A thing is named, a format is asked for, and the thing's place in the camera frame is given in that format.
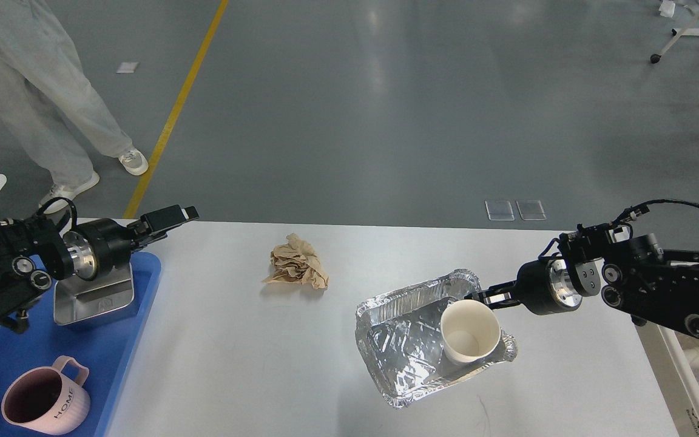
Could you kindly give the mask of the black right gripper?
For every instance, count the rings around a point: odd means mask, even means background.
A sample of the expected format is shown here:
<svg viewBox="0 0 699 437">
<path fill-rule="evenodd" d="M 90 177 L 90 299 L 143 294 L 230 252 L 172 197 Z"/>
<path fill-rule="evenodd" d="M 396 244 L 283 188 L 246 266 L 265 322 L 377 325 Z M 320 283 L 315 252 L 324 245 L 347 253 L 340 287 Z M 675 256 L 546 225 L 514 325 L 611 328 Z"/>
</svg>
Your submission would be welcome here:
<svg viewBox="0 0 699 437">
<path fill-rule="evenodd" d="M 512 293 L 515 285 L 516 297 Z M 563 259 L 525 263 L 517 272 L 516 281 L 496 284 L 487 290 L 470 291 L 464 299 L 482 302 L 491 310 L 523 304 L 540 316 L 575 311 L 583 301 L 572 284 Z"/>
</svg>

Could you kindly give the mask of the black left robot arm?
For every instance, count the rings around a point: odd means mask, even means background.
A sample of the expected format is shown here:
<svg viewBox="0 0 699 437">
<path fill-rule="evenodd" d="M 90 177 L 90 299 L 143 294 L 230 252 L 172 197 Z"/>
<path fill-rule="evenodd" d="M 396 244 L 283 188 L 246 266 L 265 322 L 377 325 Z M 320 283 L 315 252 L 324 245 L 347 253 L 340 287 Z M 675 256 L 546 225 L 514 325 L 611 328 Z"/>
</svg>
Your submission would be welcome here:
<svg viewBox="0 0 699 437">
<path fill-rule="evenodd" d="M 198 217 L 194 206 L 172 205 L 127 226 L 110 218 L 80 224 L 74 202 L 54 197 L 26 219 L 0 221 L 0 326 L 23 334 L 29 309 L 56 280 L 108 276 L 134 252 Z"/>
</svg>

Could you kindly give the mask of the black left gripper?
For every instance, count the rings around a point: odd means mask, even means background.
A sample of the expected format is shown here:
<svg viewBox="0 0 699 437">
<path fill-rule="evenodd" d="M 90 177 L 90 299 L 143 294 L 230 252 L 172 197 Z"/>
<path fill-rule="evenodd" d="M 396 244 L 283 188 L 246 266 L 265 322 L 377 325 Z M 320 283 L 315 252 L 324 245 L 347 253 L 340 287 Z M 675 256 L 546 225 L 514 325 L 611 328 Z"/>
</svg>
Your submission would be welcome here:
<svg viewBox="0 0 699 437">
<path fill-rule="evenodd" d="M 172 205 L 142 215 L 128 228 L 110 218 L 100 218 L 74 226 L 63 235 L 74 273 L 83 280 L 107 276 L 130 262 L 132 254 L 164 240 L 167 232 L 199 219 L 194 206 Z"/>
</svg>

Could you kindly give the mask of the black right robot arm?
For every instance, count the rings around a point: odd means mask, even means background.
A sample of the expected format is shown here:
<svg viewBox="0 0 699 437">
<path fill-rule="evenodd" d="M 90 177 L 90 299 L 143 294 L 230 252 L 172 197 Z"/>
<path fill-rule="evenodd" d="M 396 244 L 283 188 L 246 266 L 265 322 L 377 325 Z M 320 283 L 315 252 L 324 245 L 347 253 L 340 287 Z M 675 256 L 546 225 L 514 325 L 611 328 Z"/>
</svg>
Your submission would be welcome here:
<svg viewBox="0 0 699 437">
<path fill-rule="evenodd" d="M 667 199 L 561 233 L 519 268 L 516 279 L 465 298 L 492 310 L 524 305 L 536 315 L 550 315 L 575 311 L 585 297 L 600 296 L 635 325 L 651 322 L 699 339 L 699 251 L 665 251 L 654 235 L 633 234 L 632 222 L 660 203 Z"/>
</svg>

